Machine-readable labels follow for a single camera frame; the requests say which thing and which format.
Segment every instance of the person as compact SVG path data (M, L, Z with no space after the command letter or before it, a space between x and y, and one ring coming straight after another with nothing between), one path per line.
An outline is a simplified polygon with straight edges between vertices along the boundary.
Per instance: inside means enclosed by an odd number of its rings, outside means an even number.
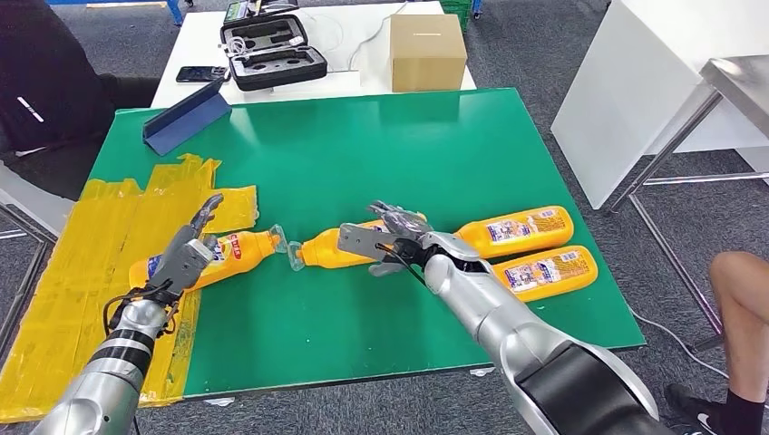
M0 2L0 160L78 199L116 109L149 107L159 79L97 75L44 0Z
M698 398L679 384L666 387L666 399L703 434L760 435L769 384L769 263L723 252L710 266L710 281L724 324L726 402Z

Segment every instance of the open case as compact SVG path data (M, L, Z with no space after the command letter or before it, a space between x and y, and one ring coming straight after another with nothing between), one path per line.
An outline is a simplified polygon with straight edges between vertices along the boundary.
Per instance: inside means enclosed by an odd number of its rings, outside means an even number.
M257 15L224 24L221 42L235 37L243 38L245 52L229 58L229 70L242 91L326 76L326 58L307 45L307 33L295 15Z

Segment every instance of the yellow bottle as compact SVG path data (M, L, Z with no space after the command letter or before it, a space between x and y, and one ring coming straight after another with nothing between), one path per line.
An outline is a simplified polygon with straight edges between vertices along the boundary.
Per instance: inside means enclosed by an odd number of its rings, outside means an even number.
M387 232L387 227L381 219L372 220L371 222L360 224L360 226ZM339 228L336 227L327 229L305 243L290 242L288 244L288 262L294 270L300 270L304 266L321 266L326 269L336 269L337 267L374 263L374 260L367 256L359 256L340 250L336 247L338 241Z
M583 246L559 247L492 268L497 278L522 302L580 290L599 275L596 260Z
M198 282L188 291L247 272L264 258L275 252L285 253L286 250L286 237L280 225L274 225L269 231L259 233L240 231L220 237L213 261L203 269ZM134 263L128 271L131 288L144 287L150 276L155 273L160 260L161 256L152 256Z
M549 206L471 222L454 233L482 258L559 247L571 239L574 224L565 208Z

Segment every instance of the green crate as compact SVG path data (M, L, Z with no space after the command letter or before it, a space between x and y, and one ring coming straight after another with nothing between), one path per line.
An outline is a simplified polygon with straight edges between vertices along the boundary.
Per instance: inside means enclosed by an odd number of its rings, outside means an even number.
M459 26L462 32L467 31L467 20L470 18L472 2L451 2L442 1L441 7L445 14L454 14L459 18Z

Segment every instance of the smartphone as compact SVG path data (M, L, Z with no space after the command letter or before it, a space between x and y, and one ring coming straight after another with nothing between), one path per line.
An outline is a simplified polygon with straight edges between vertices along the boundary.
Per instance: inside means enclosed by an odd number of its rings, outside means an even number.
M202 83L213 82L216 79L229 79L227 67L224 66L182 66L179 73L176 74L176 81L179 83Z

